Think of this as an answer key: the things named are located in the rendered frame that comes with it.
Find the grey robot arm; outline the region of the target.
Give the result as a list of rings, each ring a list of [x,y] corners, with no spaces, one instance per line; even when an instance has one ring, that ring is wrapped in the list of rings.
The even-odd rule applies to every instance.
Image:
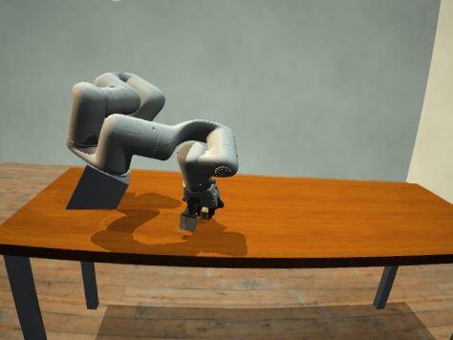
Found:
[[[238,158],[233,132],[207,120],[176,126],[152,122],[164,103],[162,91],[135,74],[107,73],[93,84],[77,83],[72,89],[67,147],[96,169],[125,178],[133,155],[168,160],[178,145],[196,140],[206,143],[207,151],[191,141],[177,152],[187,190],[200,193],[216,183],[211,177],[234,176]]]

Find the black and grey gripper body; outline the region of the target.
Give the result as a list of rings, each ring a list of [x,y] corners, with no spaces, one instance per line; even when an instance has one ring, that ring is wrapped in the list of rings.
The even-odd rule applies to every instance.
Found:
[[[194,192],[190,192],[189,190],[187,191],[186,187],[183,183],[183,196],[184,196],[184,200],[186,201],[186,203],[188,203],[190,197],[194,197],[194,198],[201,199],[200,203],[199,203],[200,207],[216,208],[217,204],[218,204],[217,198],[220,199],[220,191],[219,191],[217,183],[215,183],[215,184],[211,184],[211,186],[208,187],[203,192],[194,193]]]

